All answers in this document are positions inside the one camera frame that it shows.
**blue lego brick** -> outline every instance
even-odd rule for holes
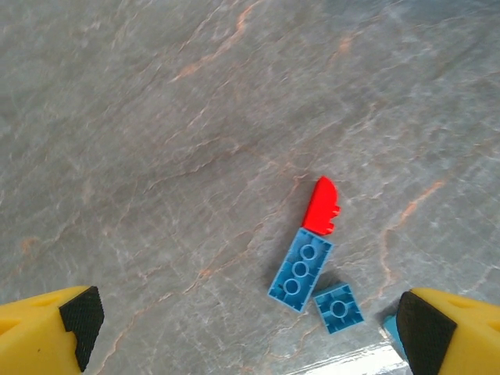
[[[268,295],[301,313],[334,246],[300,228],[278,271]]]
[[[329,334],[364,321],[346,283],[315,292],[313,297]]]
[[[396,316],[389,316],[384,321],[384,328],[392,336],[396,351],[405,361],[408,360],[406,358],[405,349],[403,348],[401,339],[399,338],[398,327],[396,326]]]

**lego brick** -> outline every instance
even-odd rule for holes
[[[399,338],[398,327],[396,325],[396,316],[389,316],[384,321],[384,329],[392,336],[396,351],[404,359],[406,359],[405,349]]]
[[[315,292],[313,297],[329,334],[364,321],[346,283]]]
[[[332,233],[335,225],[331,220],[341,212],[337,199],[338,193],[334,183],[322,176],[314,187],[302,226],[320,236]]]
[[[330,242],[300,228],[267,294],[299,313],[304,311],[333,248]]]

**lego stud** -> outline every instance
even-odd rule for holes
[[[304,245],[300,248],[299,254],[304,260],[313,260],[316,258],[316,248],[312,245]]]
[[[309,266],[304,262],[296,262],[291,267],[291,272],[295,277],[304,277],[309,273]]]
[[[342,301],[335,301],[330,305],[330,311],[333,316],[342,319],[347,315],[347,306]]]
[[[300,284],[295,279],[288,279],[284,282],[283,289],[288,295],[296,295],[300,292]]]

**marble countertop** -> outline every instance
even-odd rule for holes
[[[500,303],[499,17],[5,0],[0,303],[97,285],[91,374],[406,373],[380,332],[403,291]],[[266,295],[321,175],[342,213],[318,288],[366,319],[334,335]]]

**red lego piece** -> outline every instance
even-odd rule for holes
[[[331,220],[341,213],[337,206],[337,188],[328,177],[322,176],[312,193],[302,226],[313,233],[325,236],[334,231]]]

